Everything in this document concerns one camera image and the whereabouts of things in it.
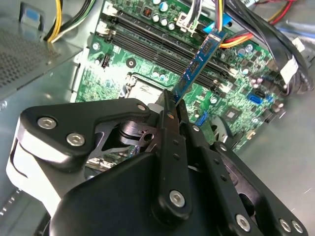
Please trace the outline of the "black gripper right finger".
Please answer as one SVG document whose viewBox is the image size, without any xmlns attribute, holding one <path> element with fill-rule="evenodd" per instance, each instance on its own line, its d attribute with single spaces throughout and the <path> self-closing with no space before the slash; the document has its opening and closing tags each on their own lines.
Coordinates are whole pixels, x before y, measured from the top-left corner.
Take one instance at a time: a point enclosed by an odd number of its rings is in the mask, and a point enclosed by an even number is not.
<svg viewBox="0 0 315 236">
<path fill-rule="evenodd" d="M 213 197 L 212 214 L 221 236 L 306 236 L 302 222 L 222 142 L 210 145 L 188 119 L 184 101 L 177 104 L 181 128 L 193 162 L 200 166 Z"/>
</svg>

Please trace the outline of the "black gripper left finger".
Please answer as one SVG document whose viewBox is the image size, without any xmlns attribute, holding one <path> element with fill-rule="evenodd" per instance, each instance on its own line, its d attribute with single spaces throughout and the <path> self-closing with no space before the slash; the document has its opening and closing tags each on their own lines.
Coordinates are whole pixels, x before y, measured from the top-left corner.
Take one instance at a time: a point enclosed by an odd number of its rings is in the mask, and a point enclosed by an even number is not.
<svg viewBox="0 0 315 236">
<path fill-rule="evenodd" d="M 126 98 L 27 108 L 18 120 L 7 174 L 44 204 L 52 220 L 63 197 L 88 181 L 87 160 L 128 144 L 134 136 L 140 135 L 144 147 L 134 157 L 159 152 L 187 159 L 177 104 L 165 91 L 150 106 Z"/>
</svg>

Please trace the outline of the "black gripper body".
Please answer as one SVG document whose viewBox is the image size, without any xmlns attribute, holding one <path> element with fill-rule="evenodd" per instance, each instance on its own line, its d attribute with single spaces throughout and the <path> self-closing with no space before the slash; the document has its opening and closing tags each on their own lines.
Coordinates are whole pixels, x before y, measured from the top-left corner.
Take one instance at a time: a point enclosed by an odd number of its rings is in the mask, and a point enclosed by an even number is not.
<svg viewBox="0 0 315 236">
<path fill-rule="evenodd" d="M 88 180 L 60 202 L 52 236 L 218 236 L 216 191 L 185 156 L 143 153 Z"/>
</svg>

